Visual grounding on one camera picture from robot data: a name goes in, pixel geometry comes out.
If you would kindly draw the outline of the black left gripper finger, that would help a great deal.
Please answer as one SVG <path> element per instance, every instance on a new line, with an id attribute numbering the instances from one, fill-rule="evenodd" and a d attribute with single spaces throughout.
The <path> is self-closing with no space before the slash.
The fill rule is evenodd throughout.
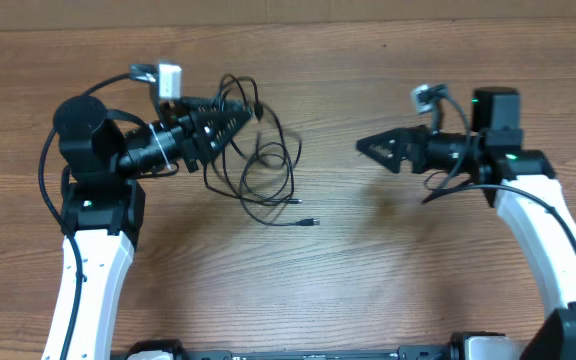
<path id="1" fill-rule="evenodd" d="M 184 96 L 180 100 L 180 111 L 190 112 L 245 112 L 248 107 L 240 100 L 223 100 Z"/>
<path id="2" fill-rule="evenodd" d="M 192 112 L 193 139 L 202 164 L 213 162 L 234 138 L 239 130 L 252 118 L 252 113 L 243 111 Z"/>

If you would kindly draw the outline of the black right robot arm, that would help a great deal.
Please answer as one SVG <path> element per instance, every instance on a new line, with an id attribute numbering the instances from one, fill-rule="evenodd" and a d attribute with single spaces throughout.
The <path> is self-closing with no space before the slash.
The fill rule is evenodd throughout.
<path id="1" fill-rule="evenodd" d="M 456 186 L 442 181 L 427 202 L 480 190 L 510 228 L 537 284 L 545 320 L 527 343 L 495 332 L 457 332 L 445 345 L 400 346 L 393 359 L 576 359 L 576 223 L 556 172 L 541 150 L 523 147 L 521 96 L 510 87 L 473 91 L 472 114 L 463 133 L 442 129 L 446 85 L 415 88 L 412 101 L 430 125 L 396 128 L 356 143 L 362 154 L 393 173 L 403 161 L 415 174 L 443 172 L 447 180 L 464 174 Z"/>

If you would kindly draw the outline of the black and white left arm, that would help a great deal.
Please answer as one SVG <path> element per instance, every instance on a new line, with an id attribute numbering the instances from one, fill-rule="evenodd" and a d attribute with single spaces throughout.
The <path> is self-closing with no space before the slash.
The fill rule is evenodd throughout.
<path id="1" fill-rule="evenodd" d="M 63 270 L 45 359 L 107 359 L 145 209 L 139 179 L 194 172 L 213 162 L 259 111 L 237 100 L 182 97 L 157 121 L 106 107 L 92 95 L 66 100 L 53 118 L 62 174 Z"/>

